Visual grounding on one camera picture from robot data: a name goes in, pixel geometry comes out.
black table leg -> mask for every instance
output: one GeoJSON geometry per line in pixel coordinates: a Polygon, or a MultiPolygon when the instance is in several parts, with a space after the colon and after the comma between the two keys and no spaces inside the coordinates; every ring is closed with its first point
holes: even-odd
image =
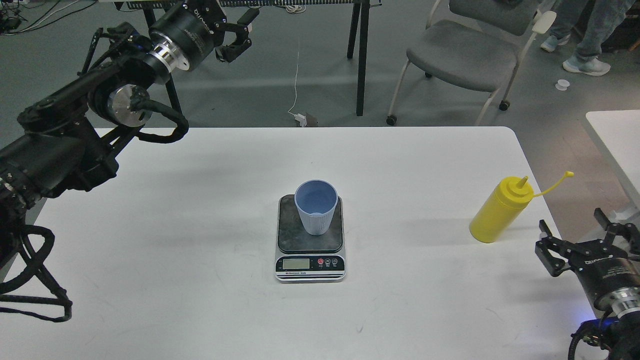
{"type": "Polygon", "coordinates": [[[353,4],[353,14],[351,15],[351,30],[349,31],[349,47],[347,48],[347,59],[353,59],[353,48],[356,45],[356,35],[358,33],[360,7],[360,3],[353,4]]]}
{"type": "MultiPolygon", "coordinates": [[[[156,15],[154,14],[153,9],[144,9],[142,12],[145,14],[145,20],[147,21],[147,27],[151,28],[156,22],[156,15]]],[[[182,113],[182,108],[180,107],[180,100],[178,99],[178,93],[175,91],[175,84],[173,83],[173,76],[169,74],[169,81],[164,85],[166,88],[166,93],[169,97],[169,102],[171,103],[171,107],[182,113]]]]}
{"type": "Polygon", "coordinates": [[[362,2],[360,14],[360,48],[358,50],[358,95],[356,99],[356,115],[364,113],[364,85],[367,73],[367,41],[369,38],[369,0],[362,2]]]}

yellow nozzle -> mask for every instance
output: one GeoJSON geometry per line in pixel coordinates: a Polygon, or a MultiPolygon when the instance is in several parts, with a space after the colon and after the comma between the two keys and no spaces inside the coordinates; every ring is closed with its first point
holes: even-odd
{"type": "Polygon", "coordinates": [[[516,184],[516,187],[518,189],[522,189],[524,187],[524,184],[527,183],[527,180],[529,180],[529,176],[525,176],[525,177],[521,178],[520,181],[516,184]]]}
{"type": "Polygon", "coordinates": [[[560,185],[560,183],[562,183],[567,177],[573,177],[573,172],[570,172],[570,171],[564,172],[564,175],[560,178],[560,180],[558,180],[557,183],[555,183],[553,186],[551,186],[550,188],[546,189],[545,191],[543,191],[541,193],[538,193],[536,195],[533,195],[533,197],[537,197],[537,196],[540,196],[540,195],[548,194],[549,192],[551,192],[551,190],[557,188],[558,185],[560,185]]]}

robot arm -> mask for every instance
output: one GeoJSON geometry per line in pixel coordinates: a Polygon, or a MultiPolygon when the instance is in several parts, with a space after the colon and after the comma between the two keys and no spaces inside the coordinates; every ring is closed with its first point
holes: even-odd
{"type": "Polygon", "coordinates": [[[116,176],[117,155],[134,138],[156,143],[180,140],[188,131],[184,116],[149,98],[147,89],[163,84],[175,69],[194,70],[214,50],[220,61],[231,62],[251,46],[250,23],[259,14],[249,9],[237,24],[229,24],[218,0],[183,0],[150,28],[150,39],[123,23],[93,37],[79,77],[62,89],[26,108],[18,122],[25,135],[0,149],[0,274],[19,254],[25,269],[13,279],[0,277],[0,301],[63,306],[64,316],[50,318],[29,311],[0,307],[0,312],[22,313],[64,322],[71,317],[66,291],[44,267],[54,242],[53,233],[26,225],[25,214],[42,198],[65,190],[90,191],[116,176]],[[236,39],[223,45],[225,32],[236,39]],[[95,44],[111,42],[92,66],[95,44]],[[91,108],[116,128],[102,138],[85,114],[91,108]],[[153,112],[176,123],[168,136],[141,131],[153,112]],[[44,239],[37,251],[30,235],[44,239]],[[56,298],[7,295],[32,277],[39,278],[56,298]]]}
{"type": "Polygon", "coordinates": [[[542,234],[536,242],[536,254],[549,274],[573,271],[591,306],[604,312],[602,319],[586,321],[572,334],[569,360],[580,340],[608,350],[609,360],[640,360],[640,232],[634,224],[610,222],[600,208],[594,217],[606,231],[604,239],[570,243],[553,237],[540,220],[542,234]],[[628,251],[614,245],[617,236],[624,238],[628,251]]]}

person's leg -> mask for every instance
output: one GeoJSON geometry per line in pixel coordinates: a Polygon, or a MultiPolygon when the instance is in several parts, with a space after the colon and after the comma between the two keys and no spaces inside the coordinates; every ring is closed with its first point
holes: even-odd
{"type": "Polygon", "coordinates": [[[584,38],[575,48],[580,61],[590,61],[602,54],[601,45],[625,20],[626,12],[636,0],[596,0],[584,38]]]}
{"type": "Polygon", "coordinates": [[[566,37],[578,23],[580,14],[589,0],[560,0],[556,7],[556,21],[551,25],[550,34],[557,39],[566,37]]]}

white cable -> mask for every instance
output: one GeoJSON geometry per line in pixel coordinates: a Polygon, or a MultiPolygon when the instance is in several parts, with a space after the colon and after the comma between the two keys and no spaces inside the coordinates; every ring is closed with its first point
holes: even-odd
{"type": "Polygon", "coordinates": [[[298,59],[296,60],[296,80],[293,83],[293,90],[296,92],[296,98],[293,100],[293,105],[291,105],[291,108],[289,109],[289,111],[287,111],[287,113],[290,113],[293,116],[295,116],[295,114],[292,113],[291,110],[293,110],[293,108],[296,106],[296,101],[298,101],[298,69],[299,68],[300,68],[300,37],[298,37],[298,59]]]}
{"type": "Polygon", "coordinates": [[[303,13],[307,10],[307,6],[303,5],[286,5],[284,7],[288,13],[303,13]]]}
{"type": "Polygon", "coordinates": [[[17,34],[17,33],[22,33],[23,31],[27,31],[27,30],[29,30],[29,29],[31,29],[31,28],[34,28],[35,26],[40,25],[44,20],[47,20],[49,17],[51,17],[51,15],[53,15],[53,14],[55,14],[55,13],[57,13],[57,12],[60,12],[60,11],[62,11],[62,10],[64,10],[64,9],[68,8],[69,6],[71,6],[71,5],[75,4],[75,3],[77,3],[78,1],[80,1],[80,0],[75,0],[75,1],[71,2],[69,5],[66,5],[64,8],[57,9],[56,11],[54,11],[54,12],[50,13],[49,15],[47,15],[46,17],[43,17],[42,19],[40,19],[38,22],[35,22],[35,23],[33,23],[33,24],[31,24],[31,25],[27,26],[26,28],[24,28],[24,29],[22,29],[22,30],[20,30],[20,31],[16,32],[16,34],[17,34]]]}

